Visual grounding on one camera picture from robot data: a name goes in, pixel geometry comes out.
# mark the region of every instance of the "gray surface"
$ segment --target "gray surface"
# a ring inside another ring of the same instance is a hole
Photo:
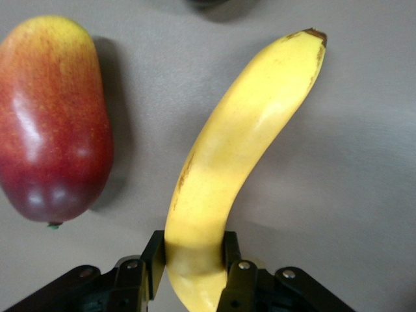
[[[302,267],[357,311],[416,310],[416,2],[12,1],[0,38],[62,14],[96,38],[116,162],[95,206],[58,231],[0,193],[0,310],[82,264],[108,271],[162,229],[189,149],[274,39],[328,34],[318,81],[243,186],[228,229],[266,268]],[[150,311],[184,311],[164,277]]]

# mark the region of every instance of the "bolt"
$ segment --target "bolt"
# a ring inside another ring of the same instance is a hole
[[[292,270],[284,270],[283,276],[286,278],[295,278],[296,274]]]
[[[239,263],[239,268],[241,270],[247,270],[248,268],[250,268],[250,264],[246,261],[242,261]]]
[[[127,268],[136,268],[138,266],[137,260],[133,260],[127,264]]]

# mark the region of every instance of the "red mango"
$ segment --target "red mango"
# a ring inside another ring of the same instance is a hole
[[[0,184],[30,220],[60,224],[102,193],[112,132],[94,43],[74,21],[38,16],[0,45]]]

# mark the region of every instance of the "banana tip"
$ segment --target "banana tip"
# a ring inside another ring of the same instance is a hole
[[[305,32],[307,32],[308,34],[311,34],[313,36],[316,36],[318,38],[322,39],[322,45],[324,47],[326,47],[326,42],[328,41],[327,37],[326,37],[326,33],[322,32],[322,31],[318,31],[315,28],[309,28],[309,29],[305,29]]]

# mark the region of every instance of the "yellow banana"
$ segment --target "yellow banana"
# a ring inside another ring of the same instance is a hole
[[[166,268],[191,312],[216,311],[227,274],[222,239],[253,167],[311,90],[326,35],[307,29],[260,51],[226,92],[179,176],[165,227]]]

